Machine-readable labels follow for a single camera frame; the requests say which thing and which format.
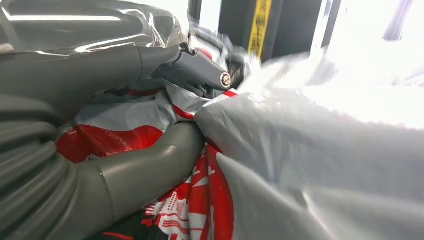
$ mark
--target vacuum handle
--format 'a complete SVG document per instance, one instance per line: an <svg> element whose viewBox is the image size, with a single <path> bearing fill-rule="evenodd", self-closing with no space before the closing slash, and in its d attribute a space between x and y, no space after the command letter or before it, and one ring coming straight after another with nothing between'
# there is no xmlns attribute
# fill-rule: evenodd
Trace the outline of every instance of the vacuum handle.
<svg viewBox="0 0 424 240"><path fill-rule="evenodd" d="M195 85L206 85L225 91L232 85L231 76L203 52L181 51L179 58L159 68L158 75L170 82L185 80Z"/></svg>

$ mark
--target bright light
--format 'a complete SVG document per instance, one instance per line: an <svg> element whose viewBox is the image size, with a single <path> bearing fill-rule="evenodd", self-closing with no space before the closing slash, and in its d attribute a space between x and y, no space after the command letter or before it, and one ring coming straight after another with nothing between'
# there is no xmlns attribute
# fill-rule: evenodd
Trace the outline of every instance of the bright light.
<svg viewBox="0 0 424 240"><path fill-rule="evenodd" d="M9 21L120 21L115 16L70 16L70 15L10 15L4 7L2 7L4 15Z"/></svg>
<svg viewBox="0 0 424 240"><path fill-rule="evenodd" d="M127 36L127 37L122 37L122 38L117 38L117 39L112 39L112 40L96 42L96 43L88 44L88 45L85 45L85 46L80 46L80 47L75 49L75 52L77 52L77 53L90 52L89 49L92 48L92 47L101 46L101 45L110 44L110 43L115 43L115 42L124 41L124 40L129 40L129 39L133 39L133 38L137 38L137 37L141 37L141 36L146 36L146 35L145 34L137 34L137 35L133 35L133 36Z"/></svg>

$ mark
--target black pole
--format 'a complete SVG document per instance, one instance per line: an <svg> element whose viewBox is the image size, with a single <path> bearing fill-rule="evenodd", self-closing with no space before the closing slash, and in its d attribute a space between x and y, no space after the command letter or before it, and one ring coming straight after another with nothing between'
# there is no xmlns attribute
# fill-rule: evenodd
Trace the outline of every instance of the black pole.
<svg viewBox="0 0 424 240"><path fill-rule="evenodd" d="M188 15L195 23L200 22L200 13L202 11L202 0L190 0L188 4Z"/></svg>

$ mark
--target vacuum cleaner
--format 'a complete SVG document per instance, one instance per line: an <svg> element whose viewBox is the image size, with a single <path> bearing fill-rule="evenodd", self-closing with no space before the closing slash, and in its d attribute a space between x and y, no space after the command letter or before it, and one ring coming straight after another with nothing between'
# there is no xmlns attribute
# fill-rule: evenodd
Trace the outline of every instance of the vacuum cleaner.
<svg viewBox="0 0 424 240"><path fill-rule="evenodd" d="M167 11L121 0L0 2L0 239L84 239L184 181L204 148L190 122L104 159L74 164L56 151L57 127L92 95L152 75L231 87Z"/></svg>

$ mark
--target clear plastic wrap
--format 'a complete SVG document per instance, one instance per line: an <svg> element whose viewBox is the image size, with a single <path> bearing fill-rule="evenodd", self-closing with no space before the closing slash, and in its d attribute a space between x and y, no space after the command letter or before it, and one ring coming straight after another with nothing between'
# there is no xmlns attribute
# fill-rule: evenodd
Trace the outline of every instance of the clear plastic wrap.
<svg viewBox="0 0 424 240"><path fill-rule="evenodd" d="M195 115L221 151L233 239L423 238L424 89L393 86L404 83L393 81L399 71L343 59L323 51L271 62L240 95ZM346 79L355 68L362 79Z"/></svg>
<svg viewBox="0 0 424 240"><path fill-rule="evenodd" d="M170 48L187 41L187 30L172 13L130 1L16 0L0 6L0 53L69 56L128 45Z"/></svg>

